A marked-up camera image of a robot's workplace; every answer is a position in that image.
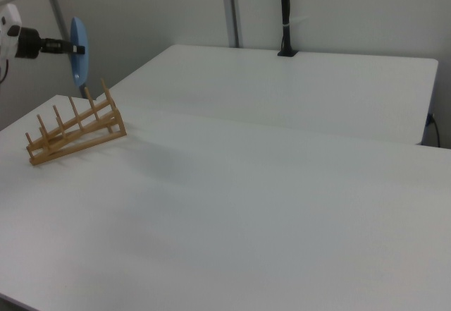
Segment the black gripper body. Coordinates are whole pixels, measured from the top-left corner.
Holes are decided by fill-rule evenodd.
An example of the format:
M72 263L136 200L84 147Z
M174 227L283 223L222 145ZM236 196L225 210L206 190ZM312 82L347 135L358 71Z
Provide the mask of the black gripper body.
M72 44L62 39L41 38L36 29L22 28L15 57L36 59L40 53L71 54Z

